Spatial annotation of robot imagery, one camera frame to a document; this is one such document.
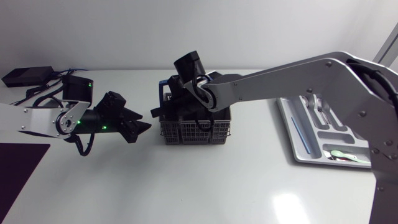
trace cutlery tray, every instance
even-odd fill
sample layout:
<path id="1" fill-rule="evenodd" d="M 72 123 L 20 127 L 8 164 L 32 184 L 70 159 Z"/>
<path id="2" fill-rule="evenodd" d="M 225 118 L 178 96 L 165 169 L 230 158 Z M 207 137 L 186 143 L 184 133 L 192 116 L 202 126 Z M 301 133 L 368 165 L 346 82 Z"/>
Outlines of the cutlery tray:
<path id="1" fill-rule="evenodd" d="M 296 161 L 371 168 L 370 163 L 344 161 L 330 156 L 330 151 L 339 150 L 370 162 L 368 142 L 342 124 L 327 102 L 322 101 L 321 96 L 278 98 L 277 104 L 287 128 Z"/>

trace white wall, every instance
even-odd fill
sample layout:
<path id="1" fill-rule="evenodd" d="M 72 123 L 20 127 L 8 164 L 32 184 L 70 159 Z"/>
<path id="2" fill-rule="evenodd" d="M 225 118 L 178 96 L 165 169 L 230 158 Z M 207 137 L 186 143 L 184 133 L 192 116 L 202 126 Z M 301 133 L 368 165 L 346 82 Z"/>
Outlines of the white wall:
<path id="1" fill-rule="evenodd" d="M 0 77 L 16 67 L 269 68 L 331 51 L 372 60 L 396 0 L 2 0 Z"/>

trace black power adapter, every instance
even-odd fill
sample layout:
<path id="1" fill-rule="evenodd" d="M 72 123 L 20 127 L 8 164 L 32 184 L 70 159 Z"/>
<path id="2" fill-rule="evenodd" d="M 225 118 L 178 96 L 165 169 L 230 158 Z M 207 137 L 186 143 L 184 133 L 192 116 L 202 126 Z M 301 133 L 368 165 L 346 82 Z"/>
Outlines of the black power adapter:
<path id="1" fill-rule="evenodd" d="M 1 80 L 7 87 L 45 85 L 50 81 L 50 75 L 53 72 L 51 66 L 16 68 Z"/>

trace black mat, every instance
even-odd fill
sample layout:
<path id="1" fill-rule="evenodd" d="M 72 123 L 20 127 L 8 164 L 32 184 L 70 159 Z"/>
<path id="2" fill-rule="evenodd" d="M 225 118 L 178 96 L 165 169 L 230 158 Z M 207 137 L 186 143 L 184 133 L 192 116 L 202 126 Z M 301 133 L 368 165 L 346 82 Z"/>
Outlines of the black mat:
<path id="1" fill-rule="evenodd" d="M 0 223 L 49 147 L 0 143 Z"/>

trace spoon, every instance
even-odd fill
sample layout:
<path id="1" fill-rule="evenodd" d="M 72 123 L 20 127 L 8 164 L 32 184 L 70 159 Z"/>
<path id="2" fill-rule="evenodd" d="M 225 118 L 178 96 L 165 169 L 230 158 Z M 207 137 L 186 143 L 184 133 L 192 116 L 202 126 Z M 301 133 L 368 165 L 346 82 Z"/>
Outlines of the spoon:
<path id="1" fill-rule="evenodd" d="M 339 151 L 339 150 L 332 150 L 332 151 L 330 151 L 330 154 L 331 154 L 332 156 L 335 156 L 335 157 L 340 157 L 340 158 L 343 157 L 343 158 L 351 159 L 352 161 L 355 161 L 355 162 L 370 163 L 370 162 L 368 162 L 368 161 L 363 161 L 363 160 L 361 160 L 361 159 L 356 159 L 356 158 L 354 158 L 354 157 L 347 156 L 346 154 L 342 153 L 342 152 Z"/>

